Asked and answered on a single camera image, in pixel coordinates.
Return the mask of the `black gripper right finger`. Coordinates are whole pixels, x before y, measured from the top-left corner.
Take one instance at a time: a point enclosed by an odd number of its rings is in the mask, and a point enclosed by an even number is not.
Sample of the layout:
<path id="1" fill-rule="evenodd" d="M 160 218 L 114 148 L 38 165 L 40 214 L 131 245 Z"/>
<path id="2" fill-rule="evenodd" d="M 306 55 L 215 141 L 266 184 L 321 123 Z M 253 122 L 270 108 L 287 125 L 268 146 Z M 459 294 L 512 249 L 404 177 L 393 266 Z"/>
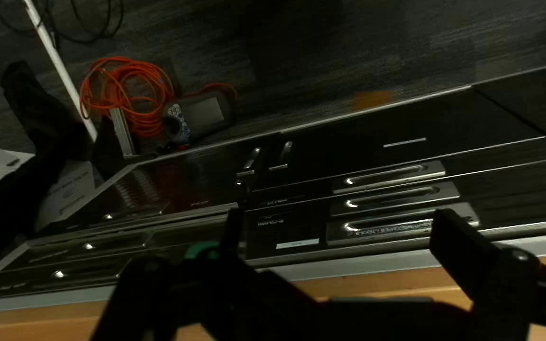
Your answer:
<path id="1" fill-rule="evenodd" d="M 429 249 L 480 315 L 531 317 L 537 262 L 514 247 L 497 247 L 455 211 L 435 213 Z"/>

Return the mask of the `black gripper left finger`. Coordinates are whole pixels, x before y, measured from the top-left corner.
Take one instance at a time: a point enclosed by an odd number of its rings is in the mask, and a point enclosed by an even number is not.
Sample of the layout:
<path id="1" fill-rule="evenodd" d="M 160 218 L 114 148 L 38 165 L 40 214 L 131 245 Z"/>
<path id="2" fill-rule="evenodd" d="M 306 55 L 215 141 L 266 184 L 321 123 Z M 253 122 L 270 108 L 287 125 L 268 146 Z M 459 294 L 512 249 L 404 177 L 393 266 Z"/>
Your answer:
<path id="1" fill-rule="evenodd" d="M 243 239 L 243 218 L 245 218 L 243 209 L 232 209 L 228 213 L 228 220 L 224 224 L 224 231 L 218 245 L 218 258 L 222 262 L 228 262 L 239 254 L 239 245 Z"/>

